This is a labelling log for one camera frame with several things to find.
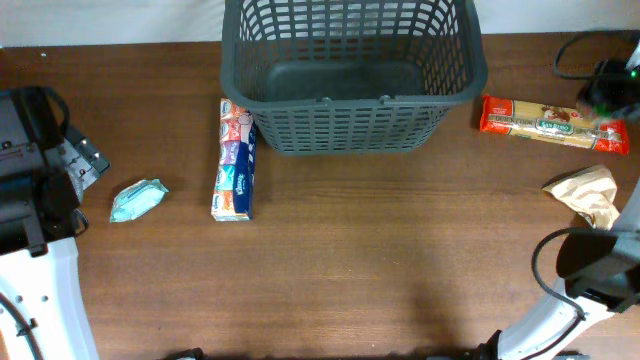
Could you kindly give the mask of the brown paper bag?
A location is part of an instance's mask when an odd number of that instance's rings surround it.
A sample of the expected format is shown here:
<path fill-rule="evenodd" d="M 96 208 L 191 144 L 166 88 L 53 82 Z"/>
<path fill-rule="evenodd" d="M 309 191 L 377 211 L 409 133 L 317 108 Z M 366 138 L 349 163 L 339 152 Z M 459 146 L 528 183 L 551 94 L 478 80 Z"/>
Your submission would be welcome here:
<path fill-rule="evenodd" d="M 611 171 L 596 165 L 542 188 L 582 216 L 595 229 L 610 230 L 620 216 L 614 205 L 618 187 Z"/>

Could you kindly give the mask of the grey plastic mesh basket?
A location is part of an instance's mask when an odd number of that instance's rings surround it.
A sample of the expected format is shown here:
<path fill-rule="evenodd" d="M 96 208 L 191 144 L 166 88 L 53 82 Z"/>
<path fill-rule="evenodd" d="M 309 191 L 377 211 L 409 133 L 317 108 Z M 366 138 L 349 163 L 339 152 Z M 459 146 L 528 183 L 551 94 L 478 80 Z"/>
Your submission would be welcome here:
<path fill-rule="evenodd" d="M 228 0 L 221 85 L 275 150 L 406 152 L 483 90 L 472 0 Z"/>

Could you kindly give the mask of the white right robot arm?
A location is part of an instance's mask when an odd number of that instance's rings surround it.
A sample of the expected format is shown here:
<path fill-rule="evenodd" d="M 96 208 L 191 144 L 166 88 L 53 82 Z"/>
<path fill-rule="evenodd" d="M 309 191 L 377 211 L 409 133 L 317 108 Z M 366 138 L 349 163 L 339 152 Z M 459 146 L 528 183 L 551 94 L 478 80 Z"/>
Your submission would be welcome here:
<path fill-rule="evenodd" d="M 561 236 L 558 279 L 550 286 L 538 258 Z M 558 359 L 591 326 L 639 304 L 639 190 L 609 230 L 573 227 L 547 235 L 534 249 L 531 270 L 545 296 L 521 320 L 480 344 L 472 359 Z"/>

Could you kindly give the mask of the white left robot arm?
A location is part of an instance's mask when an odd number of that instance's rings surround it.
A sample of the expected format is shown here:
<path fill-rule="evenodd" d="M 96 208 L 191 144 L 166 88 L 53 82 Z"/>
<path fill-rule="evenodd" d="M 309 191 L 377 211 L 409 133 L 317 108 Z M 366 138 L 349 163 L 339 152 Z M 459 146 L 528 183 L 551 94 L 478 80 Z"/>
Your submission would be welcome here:
<path fill-rule="evenodd" d="M 76 239 L 110 167 L 49 87 L 1 93 L 1 337 L 12 359 L 95 359 Z"/>

